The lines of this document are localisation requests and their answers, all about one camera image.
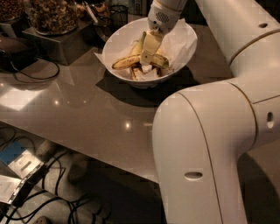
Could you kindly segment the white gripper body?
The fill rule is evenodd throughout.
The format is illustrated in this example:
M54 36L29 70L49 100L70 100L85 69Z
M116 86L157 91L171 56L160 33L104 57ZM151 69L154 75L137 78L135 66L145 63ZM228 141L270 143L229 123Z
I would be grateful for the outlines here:
M171 31L180 18L187 0L153 0L148 13L151 29Z

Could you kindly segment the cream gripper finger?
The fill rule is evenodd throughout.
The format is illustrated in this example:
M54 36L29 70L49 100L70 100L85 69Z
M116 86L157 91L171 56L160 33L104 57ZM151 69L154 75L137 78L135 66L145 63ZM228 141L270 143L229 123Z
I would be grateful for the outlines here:
M146 32L143 40L143 50L140 55L140 63L149 65L153 56L163 41L163 33L157 28Z

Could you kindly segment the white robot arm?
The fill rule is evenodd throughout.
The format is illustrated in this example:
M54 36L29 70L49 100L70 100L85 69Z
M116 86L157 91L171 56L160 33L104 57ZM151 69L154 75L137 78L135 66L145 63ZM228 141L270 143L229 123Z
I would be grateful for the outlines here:
M248 224L237 162L280 134L280 24L256 0L196 0L232 71L185 88L154 117L168 224Z

